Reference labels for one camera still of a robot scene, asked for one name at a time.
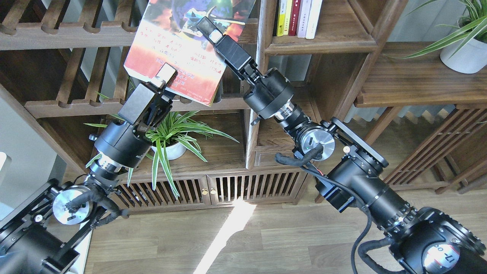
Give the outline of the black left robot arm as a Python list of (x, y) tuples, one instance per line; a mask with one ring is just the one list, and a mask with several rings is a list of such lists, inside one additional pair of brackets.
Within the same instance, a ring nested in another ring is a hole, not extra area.
[(109, 198), (119, 177), (139, 166), (152, 143), (146, 137), (172, 108), (174, 94), (166, 86), (177, 70), (164, 64), (148, 82), (140, 83), (112, 121), (95, 139), (99, 151), (80, 185), (59, 186), (56, 179), (1, 221), (2, 274), (64, 274), (80, 256), (75, 248), (97, 227), (127, 218)]

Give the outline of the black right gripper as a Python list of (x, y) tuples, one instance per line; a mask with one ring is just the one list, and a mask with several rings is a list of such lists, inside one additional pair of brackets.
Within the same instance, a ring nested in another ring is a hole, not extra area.
[(251, 125), (271, 117), (280, 125), (295, 123), (295, 105), (291, 102), (294, 88), (279, 70), (272, 68), (263, 75), (257, 69), (254, 59), (232, 38), (223, 35), (208, 17), (198, 21), (197, 29), (214, 46), (235, 75), (250, 84), (251, 91), (243, 96), (243, 100), (258, 114)]

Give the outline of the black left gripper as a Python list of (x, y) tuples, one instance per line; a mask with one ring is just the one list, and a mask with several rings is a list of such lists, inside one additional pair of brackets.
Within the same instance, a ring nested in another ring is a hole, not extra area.
[(123, 121), (112, 121), (96, 139), (96, 149), (115, 168), (135, 168), (142, 161), (152, 145), (146, 132), (160, 125), (172, 109), (173, 93), (166, 87), (177, 73), (165, 63), (152, 83), (140, 83), (118, 112)]

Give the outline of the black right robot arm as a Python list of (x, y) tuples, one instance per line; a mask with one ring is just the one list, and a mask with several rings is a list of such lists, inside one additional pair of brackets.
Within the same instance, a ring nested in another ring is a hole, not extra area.
[(388, 246), (403, 267), (401, 274), (485, 274), (485, 245), (442, 211), (417, 210), (379, 177), (388, 162), (337, 118), (310, 120), (291, 99), (290, 82), (275, 68), (262, 74), (256, 63), (230, 36), (203, 17), (197, 29), (252, 90), (244, 96), (257, 113), (256, 121), (274, 118), (294, 140), (294, 157), (275, 155), (275, 161), (297, 166), (315, 177), (316, 188), (337, 210), (355, 206), (367, 215), (364, 232), (355, 241), (355, 255), (376, 273), (390, 274), (368, 252)]

